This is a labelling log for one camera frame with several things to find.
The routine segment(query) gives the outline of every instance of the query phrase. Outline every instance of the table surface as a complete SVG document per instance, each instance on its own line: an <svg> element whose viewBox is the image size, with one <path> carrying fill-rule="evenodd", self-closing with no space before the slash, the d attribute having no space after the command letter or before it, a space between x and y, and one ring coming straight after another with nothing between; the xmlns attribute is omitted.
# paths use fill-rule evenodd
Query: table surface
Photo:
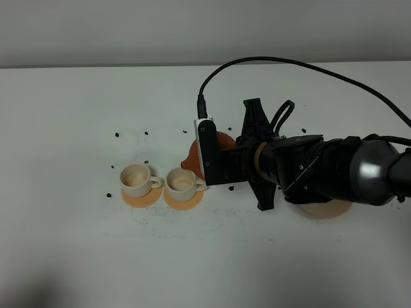
<svg viewBox="0 0 411 308"><path fill-rule="evenodd" d="M319 66L411 116L411 62ZM280 191L275 209L260 212L240 183L210 187L188 211L163 198L123 203L122 167L148 160L164 178L186 158L198 89L214 69L0 70L1 294L29 298L41 287L67 307L410 307L409 200L311 219ZM231 67L204 94L233 138L250 98L268 117L295 102L287 136L410 132L362 89L292 65Z"/></svg>

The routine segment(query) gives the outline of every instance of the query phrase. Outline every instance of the orange saucer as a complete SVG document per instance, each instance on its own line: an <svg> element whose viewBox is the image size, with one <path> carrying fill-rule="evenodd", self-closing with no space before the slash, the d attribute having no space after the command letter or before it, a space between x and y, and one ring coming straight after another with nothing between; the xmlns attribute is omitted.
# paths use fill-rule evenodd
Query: orange saucer
<svg viewBox="0 0 411 308"><path fill-rule="evenodd" d="M161 196L162 187L153 188L148 194L142 197L133 198L127 196L123 190L121 190L121 197L123 201L131 207L148 207L156 202Z"/></svg>
<svg viewBox="0 0 411 308"><path fill-rule="evenodd" d="M201 199L203 198L204 191L197 191L192 199L183 202L171 199L171 197L168 195L167 189L164 190L164 193L162 195L164 196L164 201L171 208L175 210L189 210L200 203Z"/></svg>

